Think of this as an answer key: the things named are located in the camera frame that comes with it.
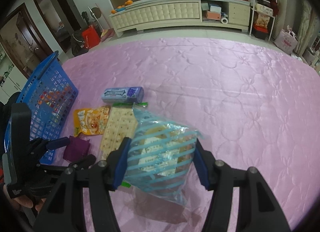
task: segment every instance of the toilet paper roll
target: toilet paper roll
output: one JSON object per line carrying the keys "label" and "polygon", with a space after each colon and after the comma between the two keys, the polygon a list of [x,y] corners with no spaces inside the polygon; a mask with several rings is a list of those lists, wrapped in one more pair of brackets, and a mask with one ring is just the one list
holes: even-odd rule
{"label": "toilet paper roll", "polygon": [[220,22],[222,22],[224,25],[226,25],[229,21],[228,21],[227,18],[225,18],[224,16],[222,16]]}

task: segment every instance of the circular wall decoration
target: circular wall decoration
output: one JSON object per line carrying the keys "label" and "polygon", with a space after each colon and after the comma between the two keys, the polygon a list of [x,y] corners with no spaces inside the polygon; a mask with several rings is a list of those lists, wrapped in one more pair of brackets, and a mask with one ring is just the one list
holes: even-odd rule
{"label": "circular wall decoration", "polygon": [[101,11],[98,7],[93,7],[91,10],[97,19],[99,19],[101,17]]}

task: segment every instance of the human hand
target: human hand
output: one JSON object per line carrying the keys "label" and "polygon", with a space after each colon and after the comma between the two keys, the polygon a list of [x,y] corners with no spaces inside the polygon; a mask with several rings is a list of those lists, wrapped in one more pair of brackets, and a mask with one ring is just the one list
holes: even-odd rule
{"label": "human hand", "polygon": [[[26,195],[19,196],[17,198],[11,199],[9,197],[7,186],[4,185],[3,192],[6,195],[7,199],[9,200],[11,206],[15,210],[20,210],[21,206],[31,209],[33,207],[33,202],[31,199],[29,199]],[[46,199],[41,199],[41,201],[36,205],[36,210],[39,212],[42,209],[42,206],[44,204]]]}

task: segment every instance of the white tile floor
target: white tile floor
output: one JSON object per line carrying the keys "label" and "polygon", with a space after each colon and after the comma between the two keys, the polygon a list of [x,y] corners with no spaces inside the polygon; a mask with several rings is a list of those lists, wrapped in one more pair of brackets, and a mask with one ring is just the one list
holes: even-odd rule
{"label": "white tile floor", "polygon": [[[249,44],[254,44],[261,47],[266,47],[269,49],[274,49],[276,51],[282,52],[277,48],[271,41],[263,41],[255,38],[254,36],[249,36],[247,33],[242,33],[238,30],[233,29],[220,29],[212,27],[168,27],[168,28],[157,28],[145,30],[143,33],[137,33],[136,30],[126,31],[120,38],[113,36],[112,38],[107,39],[104,42],[101,42],[99,45],[90,49],[94,51],[107,47],[110,45],[130,42],[130,41],[141,41],[149,39],[159,39],[159,38],[174,38],[174,37],[195,37],[195,38],[214,38],[230,41],[239,41]],[[71,49],[67,53],[61,54],[59,56],[60,63],[66,62],[69,58],[72,58]]]}

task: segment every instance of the bed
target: bed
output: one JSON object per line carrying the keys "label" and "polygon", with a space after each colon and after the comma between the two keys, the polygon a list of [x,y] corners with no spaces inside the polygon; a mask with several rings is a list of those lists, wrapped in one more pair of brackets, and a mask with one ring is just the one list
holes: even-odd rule
{"label": "bed", "polygon": [[[234,168],[256,166],[293,229],[320,187],[320,79],[308,65],[284,53],[234,41],[172,38],[98,49],[63,65],[79,95],[73,109],[103,105],[106,87],[141,85],[149,110],[196,127],[204,149]],[[62,136],[73,134],[72,114]],[[99,152],[101,136],[90,139]],[[55,164],[67,165],[63,148]],[[88,231],[94,231],[84,191]],[[191,166],[186,207],[133,187],[111,192],[122,232],[201,231],[212,192]],[[235,231],[235,189],[228,231]]]}

